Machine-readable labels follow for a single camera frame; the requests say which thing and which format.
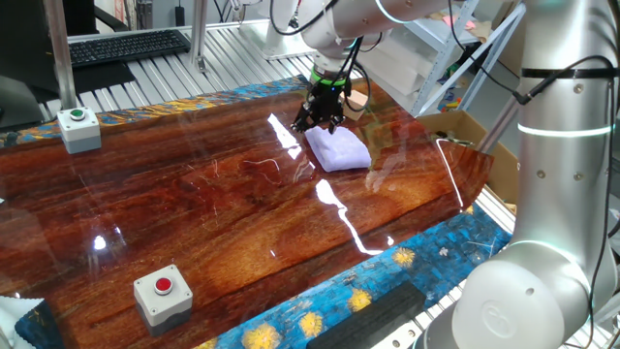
glossy wooden tabletop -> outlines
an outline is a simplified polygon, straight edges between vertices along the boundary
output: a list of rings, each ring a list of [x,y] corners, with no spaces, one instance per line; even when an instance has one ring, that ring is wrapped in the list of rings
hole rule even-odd
[[[371,168],[327,174],[289,129],[302,101],[106,128],[73,156],[59,140],[1,149],[0,295],[45,298],[70,348],[189,348],[455,215],[486,182],[489,157],[431,141],[376,85],[343,125]],[[172,263],[192,317],[153,338],[132,283]]]

red button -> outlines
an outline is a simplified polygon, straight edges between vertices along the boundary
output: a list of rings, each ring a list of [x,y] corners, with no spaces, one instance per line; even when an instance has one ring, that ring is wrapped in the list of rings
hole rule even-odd
[[[164,296],[172,291],[172,281],[167,277],[162,277],[155,282],[155,292]]]

keyboard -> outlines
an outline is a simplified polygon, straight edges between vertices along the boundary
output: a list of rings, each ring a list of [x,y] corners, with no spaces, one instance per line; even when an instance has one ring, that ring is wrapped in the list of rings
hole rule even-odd
[[[186,52],[189,48],[190,42],[178,30],[160,30],[69,44],[69,53],[75,68]]]

white robotic arm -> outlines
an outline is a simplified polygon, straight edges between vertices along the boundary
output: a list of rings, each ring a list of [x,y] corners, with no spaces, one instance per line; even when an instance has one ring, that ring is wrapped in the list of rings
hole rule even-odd
[[[446,5],[331,0],[324,7],[303,0],[301,25],[323,14],[302,33],[319,53],[309,99],[293,128],[303,132],[319,122],[334,127],[340,122],[334,121],[341,112],[337,73],[356,38]],[[514,235],[505,251],[472,272],[461,300],[435,319],[416,349],[556,349],[586,322],[590,304],[593,311],[601,308],[617,286],[604,241],[609,115],[617,99],[615,17],[607,0],[528,0],[526,5],[520,85],[526,94],[517,95],[526,105],[519,120]],[[587,56],[595,57],[554,76]],[[550,83],[533,90],[541,81]]]

cable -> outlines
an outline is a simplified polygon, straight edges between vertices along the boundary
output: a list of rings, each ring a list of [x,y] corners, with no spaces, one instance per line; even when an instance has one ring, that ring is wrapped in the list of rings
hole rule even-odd
[[[456,41],[456,44],[463,50],[465,51],[465,47],[463,45],[461,45],[461,43],[458,41],[458,38],[456,37],[456,32],[454,31],[454,16],[452,15],[452,0],[448,0],[448,11],[449,11],[449,18],[450,18],[450,29],[452,30],[452,36],[454,37],[454,40]],[[499,85],[500,87],[504,88],[505,90],[509,91],[512,95],[514,95],[515,93],[518,94],[516,92],[516,90],[511,89],[510,87],[502,84],[501,82],[499,82],[498,80],[496,80],[495,78],[493,78],[487,71],[486,69],[484,69],[484,67],[482,67],[482,65],[478,64],[478,62],[476,61],[476,59],[474,59],[471,55],[468,57],[469,59],[471,59],[474,62],[474,65],[476,66],[476,68],[482,70],[482,72],[489,78],[491,79],[491,81],[497,83],[497,85]]]
[[[366,108],[368,108],[368,105],[370,105],[370,98],[372,98],[372,86],[370,85],[370,78],[368,77],[368,73],[366,73],[366,70],[364,69],[364,67],[362,67],[361,64],[357,62],[354,62],[354,64],[356,65],[356,68],[364,76],[364,78],[366,79],[366,86],[368,86],[368,99],[366,100],[366,103],[363,105],[363,107],[361,107],[358,110],[358,109],[351,107],[351,104],[349,104],[349,97],[345,93],[345,103],[347,104],[347,107],[349,107],[351,111],[360,112],[360,111],[364,111]]]
[[[384,37],[384,32],[379,33],[379,39],[377,40],[375,45],[373,45],[372,48],[369,48],[369,49],[361,49],[360,52],[370,52],[371,50],[375,49],[375,47],[381,42],[381,39],[383,39],[383,37]]]
[[[361,41],[362,40],[363,40],[363,37],[360,37],[360,38],[357,38],[353,42],[353,47],[349,51],[349,55],[347,55],[347,59],[345,59],[345,62],[342,64],[342,67],[340,67],[340,70],[336,74],[336,77],[331,81],[331,87],[333,87],[334,84],[340,79],[340,76],[345,71],[345,68],[347,67],[347,64],[349,64],[349,61],[351,60],[351,57],[353,57],[353,55],[356,54],[356,51],[359,50],[359,48],[361,47]]]
[[[329,3],[325,6],[325,8],[321,12],[319,12],[316,16],[314,16],[314,18],[310,19],[309,22],[303,24],[302,26],[300,26],[299,28],[297,28],[296,30],[292,32],[287,32],[287,31],[282,31],[275,25],[275,21],[273,20],[273,2],[274,1],[275,0],[270,0],[269,2],[269,21],[271,22],[271,26],[276,31],[276,33],[280,35],[285,35],[285,36],[296,35],[308,29],[312,24],[316,23],[317,20],[321,19],[321,17],[327,10],[331,9],[338,2],[338,0],[329,1]]]
[[[611,62],[603,57],[603,56],[599,56],[599,55],[594,55],[594,56],[588,56],[585,58],[582,58],[576,62],[574,62],[572,65],[570,65],[569,67],[563,69],[560,73],[554,74],[552,76],[550,76],[549,78],[543,80],[541,83],[539,83],[536,87],[534,87],[532,90],[537,89],[537,87],[539,87],[540,90],[538,90],[535,94],[532,94],[531,92],[528,93],[528,96],[533,98],[534,96],[536,96],[537,94],[543,92],[543,90],[545,88],[547,88],[549,85],[551,85],[551,83],[558,79],[558,77],[561,75],[562,72],[566,72],[570,69],[572,69],[574,66],[585,62],[586,60],[589,59],[599,59],[602,60],[605,65],[607,67],[613,67],[613,65],[611,64]],[[615,122],[615,115],[617,113],[617,106],[615,101],[613,100],[613,97],[615,96],[615,87],[614,87],[614,78],[611,78],[609,83],[608,83],[608,87],[607,87],[607,105],[608,105],[608,110],[609,110],[609,123],[611,126],[611,130],[609,131],[609,148],[607,150],[607,161],[609,166],[611,166],[611,163],[613,162],[613,134],[614,134],[614,128],[613,128],[613,124]],[[607,184],[606,184],[606,193],[605,193],[605,201],[604,201],[604,227],[603,227],[603,243],[601,243],[601,251],[599,252],[599,258],[597,259],[597,264],[594,267],[594,274],[592,275],[592,284],[590,285],[590,295],[588,297],[588,314],[590,315],[590,336],[588,338],[588,343],[581,347],[577,347],[577,348],[581,348],[581,349],[588,349],[588,347],[590,347],[590,345],[592,344],[592,340],[594,339],[594,289],[595,289],[595,285],[596,285],[596,281],[597,281],[597,276],[599,275],[599,269],[601,268],[601,262],[603,261],[603,255],[605,253],[605,248],[606,248],[606,244],[607,244],[607,231],[608,231],[608,224],[609,224],[609,219],[608,219],[608,212],[609,212],[609,195],[611,192],[611,171],[609,171],[609,174],[607,175]],[[568,344],[568,343],[564,343],[564,345],[570,345],[572,347],[576,347],[574,345]]]
[[[217,10],[217,14],[220,16],[220,23],[223,23],[224,16],[222,15],[222,9],[220,9],[220,4],[217,2],[217,0],[213,0],[213,2],[215,3],[215,9]]]
[[[222,7],[222,23],[226,23],[226,16],[225,16],[225,13],[226,13],[226,8],[227,8],[227,6],[229,6],[229,5],[231,5],[231,0],[226,0],[226,1],[224,2],[224,6]]]
[[[225,23],[229,21],[229,17],[231,16],[232,11],[233,11],[233,5],[231,5],[231,7],[229,8],[229,12],[226,14],[226,19],[224,20]]]

